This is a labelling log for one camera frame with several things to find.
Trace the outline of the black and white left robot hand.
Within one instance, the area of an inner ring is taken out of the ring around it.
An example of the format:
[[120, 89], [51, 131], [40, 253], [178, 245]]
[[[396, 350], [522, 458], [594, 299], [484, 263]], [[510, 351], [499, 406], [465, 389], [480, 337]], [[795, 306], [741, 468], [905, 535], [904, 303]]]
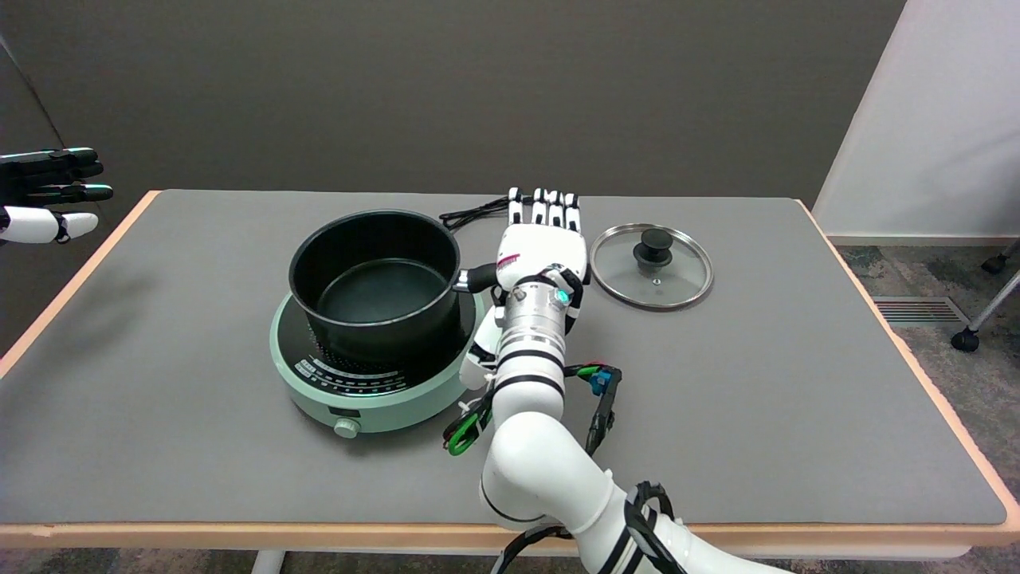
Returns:
[[91, 184], [104, 171], [91, 147], [45, 149], [1, 156], [3, 243], [65, 244], [97, 229], [92, 212], [60, 212], [52, 206], [112, 199], [112, 187]]

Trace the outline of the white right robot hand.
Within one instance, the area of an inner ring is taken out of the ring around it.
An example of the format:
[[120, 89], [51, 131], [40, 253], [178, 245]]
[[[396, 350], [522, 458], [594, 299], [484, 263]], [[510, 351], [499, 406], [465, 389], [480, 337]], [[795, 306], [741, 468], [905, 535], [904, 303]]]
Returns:
[[496, 322], [496, 315], [510, 305], [515, 286], [543, 284], [556, 290], [554, 298], [562, 308], [559, 319], [564, 333], [569, 333], [590, 283], [582, 212], [575, 194], [539, 187], [528, 199], [520, 188], [512, 187], [506, 199], [492, 200], [473, 214], [464, 214], [463, 222], [472, 222], [497, 207], [506, 208], [508, 222], [496, 260], [463, 269], [454, 283], [458, 292], [489, 291], [494, 301], [460, 368], [461, 382], [470, 390], [483, 388], [484, 378], [496, 370], [498, 343], [506, 330]]

